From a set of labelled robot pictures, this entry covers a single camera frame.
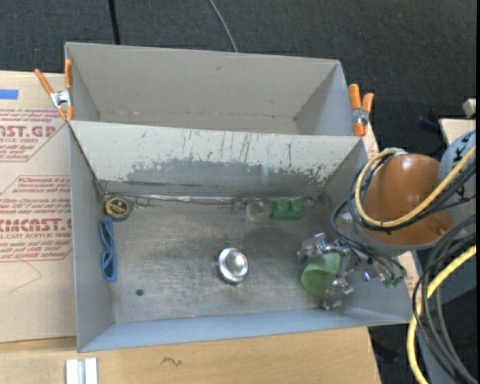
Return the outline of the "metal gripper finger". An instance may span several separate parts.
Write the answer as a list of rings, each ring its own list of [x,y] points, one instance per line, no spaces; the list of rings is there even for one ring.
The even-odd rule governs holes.
[[[320,258],[325,254],[338,253],[338,246],[328,243],[326,235],[321,232],[302,241],[301,247],[297,251],[297,262],[299,265],[304,265],[310,260]]]
[[[343,299],[353,292],[354,288],[345,278],[334,279],[323,291],[322,308],[332,310],[340,307]]]

